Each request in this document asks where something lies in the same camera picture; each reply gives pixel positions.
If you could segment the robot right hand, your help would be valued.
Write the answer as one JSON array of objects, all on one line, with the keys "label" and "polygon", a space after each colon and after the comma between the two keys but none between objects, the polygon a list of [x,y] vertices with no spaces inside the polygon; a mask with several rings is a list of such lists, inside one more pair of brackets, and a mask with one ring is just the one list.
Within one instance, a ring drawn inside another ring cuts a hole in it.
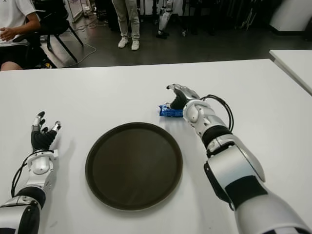
[{"label": "robot right hand", "polygon": [[199,95],[194,90],[184,85],[174,83],[168,85],[166,89],[173,90],[175,93],[175,99],[167,104],[171,109],[182,110],[190,100],[200,99]]}]

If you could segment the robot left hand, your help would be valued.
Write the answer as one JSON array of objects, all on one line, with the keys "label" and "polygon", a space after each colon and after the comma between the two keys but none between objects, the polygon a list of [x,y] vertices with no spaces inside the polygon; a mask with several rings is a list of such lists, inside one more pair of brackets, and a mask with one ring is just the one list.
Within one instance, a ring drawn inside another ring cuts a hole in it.
[{"label": "robot left hand", "polygon": [[32,123],[30,139],[33,152],[49,151],[50,146],[61,129],[60,121],[56,121],[51,128],[43,126],[45,124],[44,116],[44,111],[39,112]]}]

